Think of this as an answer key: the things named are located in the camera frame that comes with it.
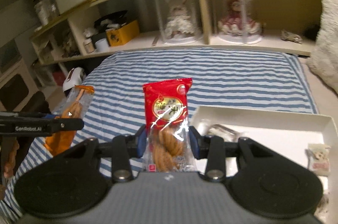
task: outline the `open cardboard box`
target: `open cardboard box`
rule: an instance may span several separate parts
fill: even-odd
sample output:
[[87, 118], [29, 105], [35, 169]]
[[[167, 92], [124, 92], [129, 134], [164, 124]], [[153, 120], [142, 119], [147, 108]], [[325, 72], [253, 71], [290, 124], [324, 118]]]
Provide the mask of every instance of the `open cardboard box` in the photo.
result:
[[[286, 158], [307, 168], [305, 150], [309, 143], [325, 143], [331, 146], [329, 160], [331, 173], [319, 177], [324, 190], [329, 189], [329, 215], [326, 223], [337, 224], [338, 220], [338, 134], [330, 116], [307, 113], [290, 113], [231, 107], [200, 106], [190, 125], [204, 135], [207, 127], [223, 124]], [[197, 168], [204, 173], [206, 159], [197, 160]], [[236, 161], [230, 161], [227, 172], [237, 171]]]

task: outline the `red snack package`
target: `red snack package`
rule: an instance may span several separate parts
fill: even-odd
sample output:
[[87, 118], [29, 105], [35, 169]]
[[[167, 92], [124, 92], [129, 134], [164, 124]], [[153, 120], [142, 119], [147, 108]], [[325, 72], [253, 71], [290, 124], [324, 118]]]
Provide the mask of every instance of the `red snack package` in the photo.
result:
[[188, 138], [187, 92], [192, 79], [143, 85], [148, 145], [144, 164], [150, 172], [192, 171]]

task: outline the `striped bedsheet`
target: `striped bedsheet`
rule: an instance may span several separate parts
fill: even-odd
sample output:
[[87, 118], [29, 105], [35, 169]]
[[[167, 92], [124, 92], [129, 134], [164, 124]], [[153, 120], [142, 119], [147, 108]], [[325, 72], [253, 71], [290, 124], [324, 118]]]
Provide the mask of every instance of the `striped bedsheet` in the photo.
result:
[[[116, 52], [86, 78], [95, 95], [73, 145], [88, 137], [100, 142], [119, 134], [133, 134], [144, 124], [142, 85], [192, 77], [188, 92], [189, 117], [199, 105], [231, 106], [276, 111], [317, 113], [302, 67], [296, 56], [285, 53], [234, 51], [212, 48]], [[17, 174], [8, 185], [0, 209], [12, 220], [22, 214], [13, 188], [29, 169], [51, 158], [44, 139], [34, 140]], [[141, 160], [131, 160], [134, 175]], [[110, 161], [100, 172], [110, 176]]]

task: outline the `red package top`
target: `red package top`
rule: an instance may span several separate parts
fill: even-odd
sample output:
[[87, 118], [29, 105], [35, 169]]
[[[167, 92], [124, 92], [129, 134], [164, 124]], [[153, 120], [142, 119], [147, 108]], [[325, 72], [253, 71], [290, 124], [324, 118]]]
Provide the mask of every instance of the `red package top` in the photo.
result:
[[176, 124], [188, 115], [187, 92], [192, 78], [172, 79], [143, 85], [146, 127]]

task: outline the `clear display case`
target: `clear display case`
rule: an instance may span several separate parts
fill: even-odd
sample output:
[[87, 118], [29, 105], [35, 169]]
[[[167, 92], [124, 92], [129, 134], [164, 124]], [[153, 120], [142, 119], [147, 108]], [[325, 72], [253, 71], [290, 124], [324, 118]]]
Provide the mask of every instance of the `clear display case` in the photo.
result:
[[155, 0], [155, 4], [164, 43], [188, 44], [202, 38], [196, 0]]
[[215, 33], [224, 41], [254, 44], [262, 38], [253, 0], [213, 0], [213, 15]]

